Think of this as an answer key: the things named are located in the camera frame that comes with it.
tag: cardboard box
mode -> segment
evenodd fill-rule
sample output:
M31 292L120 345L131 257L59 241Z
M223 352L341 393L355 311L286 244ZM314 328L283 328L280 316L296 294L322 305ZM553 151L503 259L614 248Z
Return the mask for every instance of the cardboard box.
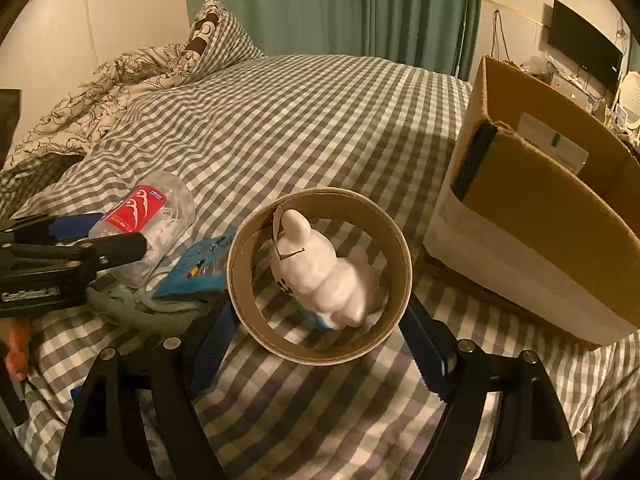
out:
M588 152L577 175L517 133L523 114ZM429 254L609 345L640 326L639 234L640 166L629 150L562 94L485 57L424 238Z

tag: wall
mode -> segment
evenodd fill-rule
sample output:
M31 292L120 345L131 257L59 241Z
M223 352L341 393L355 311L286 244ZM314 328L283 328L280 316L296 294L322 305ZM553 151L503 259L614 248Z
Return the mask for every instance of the wall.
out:
M491 4L482 2L480 23L478 30L478 42L474 52L474 60L472 62L471 73L475 76L478 70L478 64L482 56L491 54L492 36L493 36L493 12L500 9L502 22L504 25L504 35L511 60L520 65L529 59L529 57L538 50L545 50L569 72L576 73L578 65L571 59L564 56L561 52L546 44L546 28L534 23L532 20L550 25L551 12L554 0L493 0L499 4ZM622 21L616 7L609 0L559 0L565 5L572 8L575 12L587 19L594 27L609 38L616 46L626 54L623 57L621 72L626 72L626 63L628 57L628 38L622 40L616 38L616 31L620 24L629 33L626 23ZM521 14L530 17L532 20L524 18ZM500 40L501 59L505 59L504 49L502 48L502 38L498 30L498 38ZM580 81L582 84L586 82L587 75L580 70ZM588 91L596 96L602 95L604 88L593 78L590 78Z
M189 31L186 0L31 0L0 45L0 88L22 90L13 144L101 63Z

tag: white chair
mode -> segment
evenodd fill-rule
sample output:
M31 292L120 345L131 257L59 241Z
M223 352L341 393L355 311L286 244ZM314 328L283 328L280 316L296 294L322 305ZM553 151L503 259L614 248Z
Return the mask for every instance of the white chair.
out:
M640 73L629 72L620 85L618 103L626 111L626 127L635 130L640 126Z

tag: power cord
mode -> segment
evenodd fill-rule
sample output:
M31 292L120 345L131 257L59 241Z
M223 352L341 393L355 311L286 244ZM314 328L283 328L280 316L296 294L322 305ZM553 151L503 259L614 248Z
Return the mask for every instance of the power cord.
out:
M499 9L494 10L494 36L491 44L491 57L500 60L500 43L498 40L498 19L500 19L500 34L502 35L502 44L504 45L504 53L507 56L507 61L511 62L509 57L509 49L507 48L507 40L504 39L504 29L502 28L502 15Z
M622 20L622 15L620 15L620 13L618 13L618 30L616 31L616 43L615 45L618 46L618 40L622 40L623 46L624 46L624 51L622 52L622 59L625 58L626 56L626 51L628 49L628 47L626 46L626 38L628 38L628 34L626 33L625 27L623 25L623 20Z
M596 97L595 95L593 95L591 92L589 92L587 90L587 88L589 87L589 78L590 78L591 74L589 72L587 72L587 82L584 84L584 91L586 92L586 94L590 97L593 97L594 99L596 99L596 102L599 103L600 101L602 101L605 97L605 95L607 95L607 91L605 90L602 93L602 97Z

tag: gray cloth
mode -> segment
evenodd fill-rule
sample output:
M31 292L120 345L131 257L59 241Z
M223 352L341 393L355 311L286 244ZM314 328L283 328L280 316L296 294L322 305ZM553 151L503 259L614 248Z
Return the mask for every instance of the gray cloth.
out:
M84 161L29 200L21 213L115 205L148 172L178 175L193 194L196 222L163 265L188 244L238 226L275 198L314 186L352 189L395 220L412 257L424 236L462 124L470 86L455 78L375 58L267 57L216 71L215 56L247 49L227 41L237 23L221 22L187 84L136 100ZM366 246L348 226L324 226L337 251ZM266 266L255 291L268 322L289 340L329 344L339 333L313 330L278 294ZM639 417L640 336L586 352L576 343L480 303L416 270L414 291L458 338L515 356L533 349L546 365L574 436L585 478L628 437ZM52 475L70 391L107 345L127 351L136 331L86 308L51 312L34 322L37 364L26 384L30 420L17 437L36 467ZM170 478L152 405L143 416L159 473ZM489 396L464 478L476 478L496 409ZM196 402L204 430L229 478L395 479L411 475L443 404L420 379L401 334L360 359L333 367L286 362L244 329L210 390Z
M144 291L133 291L103 276L87 288L91 308L117 324L162 336L179 336L207 310L204 301L152 300Z

